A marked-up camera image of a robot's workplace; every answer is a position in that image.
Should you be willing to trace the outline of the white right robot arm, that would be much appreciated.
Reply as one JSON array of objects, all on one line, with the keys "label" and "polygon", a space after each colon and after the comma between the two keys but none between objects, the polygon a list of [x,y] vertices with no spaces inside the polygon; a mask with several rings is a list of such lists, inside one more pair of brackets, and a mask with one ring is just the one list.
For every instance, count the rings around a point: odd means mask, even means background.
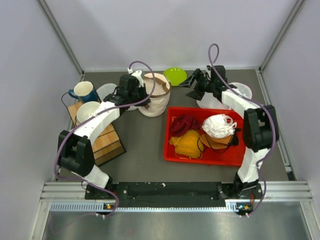
[{"label": "white right robot arm", "polygon": [[179,86],[193,88],[187,96],[194,100],[200,101],[206,93],[210,93],[243,118],[242,138],[245,153],[235,174],[233,192],[237,197],[245,198],[258,187],[263,161],[271,154],[279,140],[275,108],[241,94],[236,86],[227,82],[226,69],[222,65],[207,66],[206,72],[197,68]]}]

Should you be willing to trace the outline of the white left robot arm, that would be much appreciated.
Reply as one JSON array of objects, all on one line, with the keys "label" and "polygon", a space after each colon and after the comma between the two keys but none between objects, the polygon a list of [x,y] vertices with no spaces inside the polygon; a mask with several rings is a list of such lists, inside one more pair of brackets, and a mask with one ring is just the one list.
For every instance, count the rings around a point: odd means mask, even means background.
[{"label": "white left robot arm", "polygon": [[131,106],[143,107],[150,102],[143,71],[132,69],[120,77],[115,93],[109,94],[98,109],[71,131],[63,130],[58,137],[57,166],[64,168],[96,187],[102,198],[114,191],[112,178],[97,165],[93,143],[113,121]]}]

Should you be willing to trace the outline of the beige laundry bag brown zipper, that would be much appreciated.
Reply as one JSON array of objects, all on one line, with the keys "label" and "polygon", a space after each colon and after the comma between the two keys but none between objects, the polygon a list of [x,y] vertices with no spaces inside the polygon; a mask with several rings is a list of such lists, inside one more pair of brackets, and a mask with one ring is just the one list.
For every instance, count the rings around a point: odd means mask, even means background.
[{"label": "beige laundry bag brown zipper", "polygon": [[157,117],[167,108],[170,100],[171,83],[160,73],[155,73],[155,88],[146,106],[139,106],[138,110],[147,117]]}]

